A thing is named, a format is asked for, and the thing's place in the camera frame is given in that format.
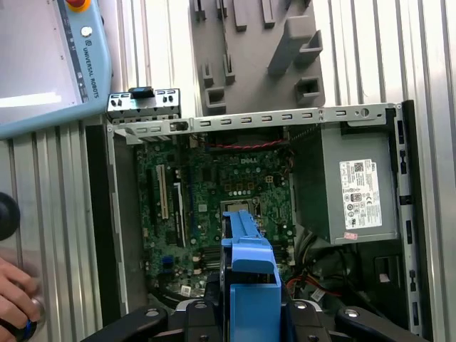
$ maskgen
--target red wire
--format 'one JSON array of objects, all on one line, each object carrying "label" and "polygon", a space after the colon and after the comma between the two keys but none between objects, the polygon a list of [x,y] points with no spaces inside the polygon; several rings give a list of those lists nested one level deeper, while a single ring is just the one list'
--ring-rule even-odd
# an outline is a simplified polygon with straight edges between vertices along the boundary
[{"label": "red wire", "polygon": [[210,147],[219,147],[219,148],[230,148],[230,149],[235,149],[235,150],[253,150],[255,148],[264,148],[264,147],[269,147],[273,146],[279,143],[282,143],[284,139],[279,139],[279,140],[274,140],[271,142],[266,142],[262,145],[222,145],[222,144],[208,144]]},{"label": "red wire", "polygon": [[[286,284],[286,287],[287,287],[288,289],[290,289],[290,288],[291,288],[291,285],[293,285],[293,283],[295,283],[296,281],[299,281],[299,280],[301,280],[301,279],[302,279],[302,278],[301,278],[300,276],[298,276],[298,277],[296,277],[296,278],[293,278],[293,279],[290,279],[289,282]],[[316,283],[314,280],[312,280],[312,279],[310,279],[310,278],[308,278],[308,277],[306,277],[305,282],[306,282],[307,284],[314,285],[315,287],[319,288],[320,290],[322,290],[322,291],[324,291],[324,292],[326,292],[327,294],[330,294],[330,295],[332,295],[332,296],[336,296],[336,297],[342,296],[342,295],[341,295],[340,293],[338,293],[338,292],[332,292],[332,291],[329,291],[328,289],[325,289],[324,287],[322,287],[322,285]]]}]

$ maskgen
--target power supply label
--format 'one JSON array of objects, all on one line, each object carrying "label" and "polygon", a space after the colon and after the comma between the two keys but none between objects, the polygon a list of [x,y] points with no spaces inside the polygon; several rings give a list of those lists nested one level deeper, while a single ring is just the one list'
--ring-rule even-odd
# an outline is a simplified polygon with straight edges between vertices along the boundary
[{"label": "power supply label", "polygon": [[346,229],[382,225],[377,163],[370,159],[340,162]]}]

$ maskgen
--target barcode label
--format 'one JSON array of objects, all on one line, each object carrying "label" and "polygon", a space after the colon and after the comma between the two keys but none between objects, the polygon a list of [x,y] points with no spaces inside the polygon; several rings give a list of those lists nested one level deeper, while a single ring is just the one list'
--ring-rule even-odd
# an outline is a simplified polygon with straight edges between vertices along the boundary
[{"label": "barcode label", "polygon": [[362,162],[355,163],[355,172],[362,172],[364,171],[364,164]]},{"label": "barcode label", "polygon": [[317,289],[312,293],[311,298],[318,303],[323,298],[324,295],[325,295],[324,291]]},{"label": "barcode label", "polygon": [[182,285],[180,287],[180,294],[182,294],[183,296],[185,297],[190,297],[190,294],[192,293],[192,287],[190,286],[185,286],[185,285]]}]

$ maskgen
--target sticker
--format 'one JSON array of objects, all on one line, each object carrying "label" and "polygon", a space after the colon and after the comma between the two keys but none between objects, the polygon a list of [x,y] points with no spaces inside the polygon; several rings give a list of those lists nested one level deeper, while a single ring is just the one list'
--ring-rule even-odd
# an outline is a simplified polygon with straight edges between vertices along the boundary
[{"label": "sticker", "polygon": [[182,285],[180,287],[180,294],[182,294],[183,296],[190,297],[191,293],[192,293],[192,287],[191,286]]},{"label": "sticker", "polygon": [[312,293],[311,298],[318,303],[324,295],[325,291],[317,289]]},{"label": "sticker", "polygon": [[380,273],[378,278],[380,279],[380,283],[389,283],[390,282],[390,278],[388,277],[388,275],[386,273]]},{"label": "sticker", "polygon": [[382,225],[377,163],[370,159],[340,162],[346,229]]},{"label": "sticker", "polygon": [[343,233],[343,238],[348,240],[357,240],[358,235],[356,233],[345,232]]}]

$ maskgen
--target black knob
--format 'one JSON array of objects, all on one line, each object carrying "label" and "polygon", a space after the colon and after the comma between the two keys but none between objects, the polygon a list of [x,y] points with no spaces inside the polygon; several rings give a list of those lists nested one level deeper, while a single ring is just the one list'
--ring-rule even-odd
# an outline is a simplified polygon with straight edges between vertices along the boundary
[{"label": "black knob", "polygon": [[20,223],[21,213],[16,201],[0,192],[0,241],[14,234]]}]

